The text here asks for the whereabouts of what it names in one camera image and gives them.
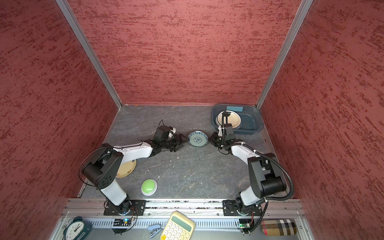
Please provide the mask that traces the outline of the blue floral porcelain plate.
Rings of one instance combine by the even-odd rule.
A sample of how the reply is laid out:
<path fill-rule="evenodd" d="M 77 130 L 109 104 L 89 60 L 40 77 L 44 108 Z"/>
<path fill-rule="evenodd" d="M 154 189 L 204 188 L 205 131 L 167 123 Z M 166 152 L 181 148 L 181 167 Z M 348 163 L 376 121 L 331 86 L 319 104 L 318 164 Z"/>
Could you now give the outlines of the blue floral porcelain plate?
<path fill-rule="evenodd" d="M 194 148 L 203 148 L 209 143 L 208 136 L 202 131 L 194 131 L 188 135 L 188 144 Z"/>

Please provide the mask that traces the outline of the cream yellow plate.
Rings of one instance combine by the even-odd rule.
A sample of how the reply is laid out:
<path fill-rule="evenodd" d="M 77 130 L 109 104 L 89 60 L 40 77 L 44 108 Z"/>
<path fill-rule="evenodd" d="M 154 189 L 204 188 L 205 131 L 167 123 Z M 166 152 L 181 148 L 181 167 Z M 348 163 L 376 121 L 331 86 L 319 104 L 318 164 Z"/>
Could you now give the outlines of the cream yellow plate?
<path fill-rule="evenodd" d="M 240 115 L 234 111 L 228 110 L 220 112 L 216 116 L 215 121 L 217 126 L 221 126 L 222 124 L 231 124 L 234 129 L 238 129 L 242 124 Z"/>

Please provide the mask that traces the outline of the beige plate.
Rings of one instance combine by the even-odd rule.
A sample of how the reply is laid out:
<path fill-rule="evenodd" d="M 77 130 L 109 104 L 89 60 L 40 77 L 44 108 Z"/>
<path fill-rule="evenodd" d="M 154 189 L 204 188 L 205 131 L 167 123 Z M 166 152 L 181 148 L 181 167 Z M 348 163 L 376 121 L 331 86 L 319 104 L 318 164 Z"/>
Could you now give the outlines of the beige plate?
<path fill-rule="evenodd" d="M 131 174 L 134 171 L 134 169 L 136 168 L 136 165 L 137 165 L 136 160 L 128 161 L 128 162 L 121 164 L 119 169 L 118 169 L 116 177 L 117 178 L 124 178 L 124 177 L 128 176 L 129 174 Z"/>

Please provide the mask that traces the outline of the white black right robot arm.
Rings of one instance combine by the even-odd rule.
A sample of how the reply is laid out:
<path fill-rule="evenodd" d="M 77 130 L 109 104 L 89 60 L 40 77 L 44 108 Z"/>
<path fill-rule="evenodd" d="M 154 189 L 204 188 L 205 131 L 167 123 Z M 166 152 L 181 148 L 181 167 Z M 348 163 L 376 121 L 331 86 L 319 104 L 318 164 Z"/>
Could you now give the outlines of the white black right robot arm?
<path fill-rule="evenodd" d="M 267 198 L 287 189 L 285 174 L 272 153 L 263 154 L 237 139 L 231 124 L 223 124 L 209 138 L 222 154 L 241 159 L 248 166 L 250 186 L 235 200 L 236 210 L 246 215 Z"/>

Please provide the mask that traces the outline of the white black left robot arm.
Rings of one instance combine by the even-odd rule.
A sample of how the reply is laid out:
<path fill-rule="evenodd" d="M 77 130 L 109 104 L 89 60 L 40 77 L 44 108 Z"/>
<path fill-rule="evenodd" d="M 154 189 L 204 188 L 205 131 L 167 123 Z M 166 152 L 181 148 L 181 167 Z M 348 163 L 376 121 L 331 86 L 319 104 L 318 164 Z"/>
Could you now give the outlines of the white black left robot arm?
<path fill-rule="evenodd" d="M 130 209 L 129 195 L 121 188 L 116 178 L 122 164 L 138 159 L 151 158 L 163 150 L 176 152 L 189 139 L 177 134 L 176 129 L 160 126 L 152 139 L 135 145 L 112 146 L 103 144 L 90 153 L 80 167 L 80 175 L 89 180 L 119 212 Z"/>

